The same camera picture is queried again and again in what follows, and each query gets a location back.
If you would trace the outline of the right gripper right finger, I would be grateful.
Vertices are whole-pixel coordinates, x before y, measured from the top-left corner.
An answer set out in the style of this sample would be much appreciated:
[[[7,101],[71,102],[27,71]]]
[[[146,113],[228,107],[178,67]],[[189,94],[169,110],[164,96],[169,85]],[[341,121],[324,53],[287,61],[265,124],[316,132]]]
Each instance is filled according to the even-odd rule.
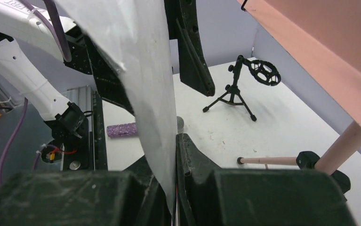
[[[224,169],[182,133],[176,137],[176,177],[182,226],[354,226],[344,194],[347,175],[313,169],[310,151],[297,170]]]

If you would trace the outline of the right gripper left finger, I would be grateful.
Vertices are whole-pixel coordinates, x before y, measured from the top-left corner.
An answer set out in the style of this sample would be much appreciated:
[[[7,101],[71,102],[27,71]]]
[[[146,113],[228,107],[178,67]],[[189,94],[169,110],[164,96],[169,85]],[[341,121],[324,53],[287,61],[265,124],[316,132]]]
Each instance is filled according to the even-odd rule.
[[[123,171],[18,173],[0,189],[0,226],[169,226],[145,157]]]

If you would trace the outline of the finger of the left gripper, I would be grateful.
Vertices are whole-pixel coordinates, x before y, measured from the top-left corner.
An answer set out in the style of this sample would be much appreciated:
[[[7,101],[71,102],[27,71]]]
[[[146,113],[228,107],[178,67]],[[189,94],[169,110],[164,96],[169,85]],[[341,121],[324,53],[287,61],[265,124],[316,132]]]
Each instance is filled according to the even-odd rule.
[[[108,65],[104,57],[100,55],[99,50],[87,35],[84,36],[84,41],[100,97],[134,115],[134,110],[118,74]]]
[[[199,34],[196,1],[164,0],[169,39],[177,40],[180,81],[212,97],[215,85],[204,58]]]

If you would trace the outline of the sheet music page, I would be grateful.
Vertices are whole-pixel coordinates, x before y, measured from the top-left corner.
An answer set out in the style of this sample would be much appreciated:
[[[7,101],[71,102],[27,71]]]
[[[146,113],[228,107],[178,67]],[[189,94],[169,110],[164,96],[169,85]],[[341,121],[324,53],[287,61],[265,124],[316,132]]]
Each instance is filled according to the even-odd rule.
[[[177,121],[164,1],[60,0],[58,4],[118,70],[144,155],[173,213]]]

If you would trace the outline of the pink folding music stand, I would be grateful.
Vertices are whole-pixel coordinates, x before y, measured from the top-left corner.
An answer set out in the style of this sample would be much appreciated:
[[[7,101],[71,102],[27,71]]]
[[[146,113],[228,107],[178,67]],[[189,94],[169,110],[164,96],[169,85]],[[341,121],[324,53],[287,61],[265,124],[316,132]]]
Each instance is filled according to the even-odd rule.
[[[258,23],[352,117],[315,163],[336,170],[361,147],[361,0],[242,0]]]

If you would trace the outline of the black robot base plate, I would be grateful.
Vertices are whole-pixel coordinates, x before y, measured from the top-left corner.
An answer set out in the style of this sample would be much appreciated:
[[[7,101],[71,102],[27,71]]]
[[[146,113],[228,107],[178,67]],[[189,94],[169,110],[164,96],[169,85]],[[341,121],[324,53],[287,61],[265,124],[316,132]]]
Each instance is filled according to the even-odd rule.
[[[70,89],[63,115],[46,121],[52,141],[40,152],[45,163],[66,170],[107,170],[103,103],[91,87]]]

